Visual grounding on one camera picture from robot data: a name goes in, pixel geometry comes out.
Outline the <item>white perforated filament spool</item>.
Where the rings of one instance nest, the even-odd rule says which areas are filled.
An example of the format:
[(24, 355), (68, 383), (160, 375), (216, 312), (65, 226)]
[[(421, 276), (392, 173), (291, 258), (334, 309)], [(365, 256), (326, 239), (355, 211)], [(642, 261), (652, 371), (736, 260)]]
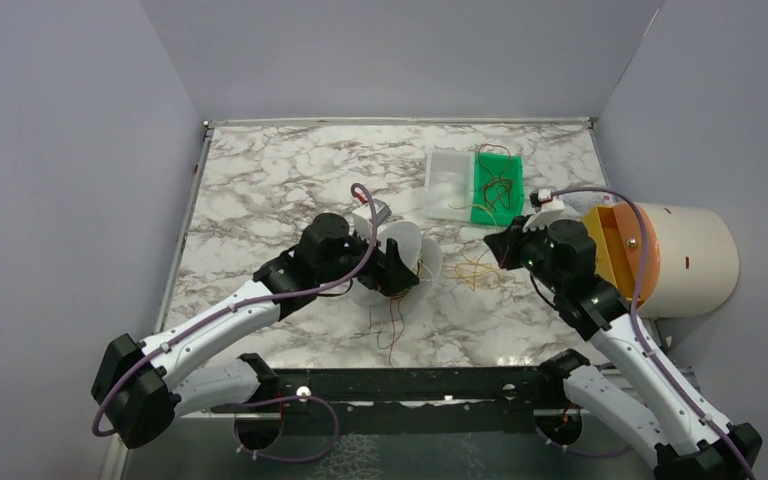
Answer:
[(440, 246), (407, 220), (380, 229), (378, 240), (386, 273), (376, 287), (356, 280), (349, 298), (376, 314), (392, 312), (407, 317), (420, 307), (441, 274)]

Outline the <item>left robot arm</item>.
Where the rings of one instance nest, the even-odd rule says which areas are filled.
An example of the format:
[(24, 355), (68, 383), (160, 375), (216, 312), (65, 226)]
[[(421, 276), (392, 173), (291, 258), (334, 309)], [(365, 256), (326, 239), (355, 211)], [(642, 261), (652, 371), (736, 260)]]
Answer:
[(139, 448), (183, 415), (271, 389), (276, 378), (255, 354), (226, 367), (204, 364), (341, 284), (383, 298), (418, 286), (421, 247), (421, 230), (409, 221), (376, 227), (367, 215), (351, 221), (317, 215), (295, 245), (218, 304), (143, 340), (129, 334), (113, 339), (91, 386), (99, 405), (94, 435), (116, 435), (127, 448)]

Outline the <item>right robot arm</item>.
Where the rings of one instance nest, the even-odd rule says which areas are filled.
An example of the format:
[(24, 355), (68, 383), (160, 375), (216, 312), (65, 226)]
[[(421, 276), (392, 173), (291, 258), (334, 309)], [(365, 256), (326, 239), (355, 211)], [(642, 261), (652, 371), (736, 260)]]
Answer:
[(657, 479), (751, 479), (762, 439), (694, 388), (658, 348), (614, 285), (596, 272), (584, 224), (561, 219), (531, 229), (518, 216), (484, 242), (500, 268), (525, 268), (553, 293), (561, 319), (601, 352), (633, 391), (615, 387), (574, 350), (543, 363), (564, 396), (619, 435)]

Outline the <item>green plastic bin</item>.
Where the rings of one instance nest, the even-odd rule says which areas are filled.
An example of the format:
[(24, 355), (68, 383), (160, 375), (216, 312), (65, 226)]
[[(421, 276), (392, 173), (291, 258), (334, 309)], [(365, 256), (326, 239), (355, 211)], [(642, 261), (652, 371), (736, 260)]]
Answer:
[(470, 222), (507, 227), (525, 206), (524, 174), (519, 156), (475, 153), (475, 193)]

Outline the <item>white paper label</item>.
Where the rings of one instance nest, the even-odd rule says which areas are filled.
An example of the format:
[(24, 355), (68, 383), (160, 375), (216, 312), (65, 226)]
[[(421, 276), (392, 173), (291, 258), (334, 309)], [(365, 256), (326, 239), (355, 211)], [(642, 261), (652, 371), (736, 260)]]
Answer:
[(586, 191), (563, 195), (563, 201), (567, 207), (584, 215), (596, 206), (611, 206), (616, 199), (608, 193)]

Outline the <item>white translucent plastic bin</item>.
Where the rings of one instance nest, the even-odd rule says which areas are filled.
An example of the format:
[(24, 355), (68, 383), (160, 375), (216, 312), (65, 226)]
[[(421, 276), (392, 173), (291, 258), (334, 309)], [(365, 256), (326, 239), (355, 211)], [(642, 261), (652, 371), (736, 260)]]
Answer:
[(426, 156), (423, 214), (468, 223), (475, 193), (475, 153), (434, 149)]

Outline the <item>white and orange cylinder container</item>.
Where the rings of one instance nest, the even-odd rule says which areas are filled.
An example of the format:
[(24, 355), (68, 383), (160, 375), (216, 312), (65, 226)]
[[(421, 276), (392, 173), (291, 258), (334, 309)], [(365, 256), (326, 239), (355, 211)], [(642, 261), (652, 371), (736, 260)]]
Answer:
[(638, 315), (706, 315), (733, 293), (739, 276), (734, 239), (713, 211), (640, 203), (642, 230), (629, 205), (597, 205), (582, 222), (596, 244), (596, 273), (630, 298), (642, 281)]

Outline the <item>black mounting rail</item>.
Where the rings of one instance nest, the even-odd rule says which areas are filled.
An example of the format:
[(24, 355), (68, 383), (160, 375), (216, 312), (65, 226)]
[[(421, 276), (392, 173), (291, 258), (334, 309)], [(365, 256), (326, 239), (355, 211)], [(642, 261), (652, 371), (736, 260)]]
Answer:
[(532, 366), (277, 369), (251, 400), (214, 408), (245, 438), (501, 432), (573, 443), (582, 411)]

